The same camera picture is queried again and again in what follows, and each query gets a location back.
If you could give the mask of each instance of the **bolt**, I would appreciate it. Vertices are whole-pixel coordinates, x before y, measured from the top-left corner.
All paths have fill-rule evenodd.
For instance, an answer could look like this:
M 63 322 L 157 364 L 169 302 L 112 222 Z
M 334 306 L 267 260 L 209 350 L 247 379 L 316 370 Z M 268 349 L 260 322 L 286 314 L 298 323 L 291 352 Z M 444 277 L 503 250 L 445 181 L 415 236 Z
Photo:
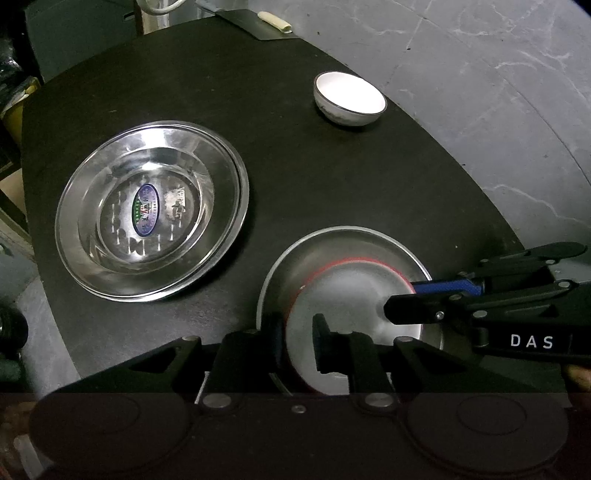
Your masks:
M 387 393 L 370 393 L 365 397 L 365 403 L 374 408 L 388 408 L 394 403 L 394 399 Z
M 207 408 L 226 408 L 232 403 L 232 399 L 225 393 L 210 393 L 203 399 L 203 405 Z

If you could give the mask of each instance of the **stainless steel bowl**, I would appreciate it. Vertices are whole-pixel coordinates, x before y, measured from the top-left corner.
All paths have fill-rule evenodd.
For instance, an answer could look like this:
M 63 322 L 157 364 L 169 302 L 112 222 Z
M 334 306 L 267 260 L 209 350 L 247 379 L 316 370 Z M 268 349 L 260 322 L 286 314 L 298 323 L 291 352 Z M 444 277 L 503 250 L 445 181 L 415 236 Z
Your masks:
M 246 169 L 230 143 L 186 122 L 140 125 L 74 172 L 57 209 L 57 249 L 95 295 L 156 300 L 219 261 L 247 206 Z
M 439 325 L 398 326 L 384 315 L 391 295 L 413 292 L 408 281 L 421 280 L 431 280 L 427 269 L 396 240 L 358 226 L 326 228 L 298 240 L 271 267 L 258 300 L 257 326 L 266 315 L 280 313 L 295 373 L 313 390 L 346 394 L 346 377 L 316 371 L 313 315 L 324 314 L 333 331 L 367 333 L 378 344 L 391 345 L 395 337 L 406 335 L 442 348 Z M 285 371 L 275 379 L 280 388 L 294 389 L 293 373 Z

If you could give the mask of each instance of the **metal scraper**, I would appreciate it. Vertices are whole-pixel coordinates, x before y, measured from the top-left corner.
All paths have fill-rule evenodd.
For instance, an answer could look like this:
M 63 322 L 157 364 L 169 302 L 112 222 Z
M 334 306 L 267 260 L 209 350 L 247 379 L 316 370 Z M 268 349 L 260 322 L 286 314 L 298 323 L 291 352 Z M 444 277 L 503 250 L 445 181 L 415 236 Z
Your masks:
M 258 40 L 285 40 L 288 38 L 299 38 L 294 33 L 283 33 L 279 31 L 267 22 L 258 18 L 257 14 L 251 10 L 222 10 L 206 0 L 197 0 L 196 4 L 205 11 L 213 13 L 218 17 L 222 17 L 224 20 L 247 31 Z

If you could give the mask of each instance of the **small bowl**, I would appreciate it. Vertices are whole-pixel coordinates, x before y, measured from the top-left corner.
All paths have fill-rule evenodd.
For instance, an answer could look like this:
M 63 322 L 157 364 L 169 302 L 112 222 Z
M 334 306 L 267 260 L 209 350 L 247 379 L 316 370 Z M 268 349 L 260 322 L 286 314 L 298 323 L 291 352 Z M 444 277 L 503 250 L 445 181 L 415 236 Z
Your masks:
M 326 117 L 346 127 L 375 122 L 388 107 L 369 82 L 345 72 L 324 72 L 314 79 L 314 100 Z

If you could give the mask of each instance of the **red rim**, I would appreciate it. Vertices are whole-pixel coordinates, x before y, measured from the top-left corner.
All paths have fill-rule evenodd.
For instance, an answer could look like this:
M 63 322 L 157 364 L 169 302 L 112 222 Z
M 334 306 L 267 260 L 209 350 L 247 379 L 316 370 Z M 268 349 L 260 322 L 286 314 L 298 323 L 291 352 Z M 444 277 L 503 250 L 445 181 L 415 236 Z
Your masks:
M 392 267 L 392 266 L 388 265 L 387 263 L 384 263 L 384 262 L 382 262 L 380 260 L 376 260 L 374 258 L 369 258 L 369 257 L 347 257 L 347 258 L 343 258 L 342 260 L 336 260 L 334 262 L 331 262 L 331 263 L 328 263 L 328 264 L 324 265 L 323 267 L 320 267 L 318 270 L 316 270 L 314 273 L 312 273 L 309 277 L 307 277 L 306 280 L 304 281 L 304 284 L 295 293 L 292 301 L 290 302 L 290 306 L 289 306 L 289 308 L 287 310 L 287 315 L 285 316 L 285 321 L 284 321 L 284 325 L 283 325 L 284 331 L 285 331 L 285 327 L 287 326 L 287 322 L 288 322 L 288 320 L 290 318 L 291 311 L 293 310 L 293 307 L 294 307 L 294 305 L 296 303 L 297 297 L 300 295 L 301 292 L 304 291 L 304 289 L 313 280 L 315 280 L 317 277 L 319 277 L 324 272 L 326 272 L 327 270 L 329 270 L 329 269 L 331 269 L 333 267 L 336 267 L 338 265 L 345 265 L 345 264 L 348 264 L 348 263 L 357 263 L 357 262 L 373 263 L 373 264 L 380 265 L 382 267 L 386 267 L 390 271 L 394 272 L 397 276 L 399 276 L 400 278 L 402 278 L 402 280 L 406 283 L 406 285 L 408 286 L 408 288 L 411 290 L 409 293 L 416 293 L 416 291 L 414 290 L 413 284 L 411 284 L 404 275 L 402 275 L 394 267 Z M 324 395 L 324 393 L 322 393 L 321 391 L 316 390 L 311 385 L 308 385 L 308 383 L 304 380 L 304 378 L 302 378 L 302 376 L 298 373 L 298 371 L 296 370 L 295 366 L 291 363 L 290 354 L 289 354 L 289 351 L 287 351 L 287 339 L 286 339 L 286 345 L 285 345 L 285 352 L 287 354 L 287 358 L 289 359 L 289 364 L 290 364 L 291 369 L 295 372 L 295 374 L 299 377 L 299 379 L 303 382 L 303 384 L 306 385 L 312 392 L 319 393 L 319 394 L 323 394 Z

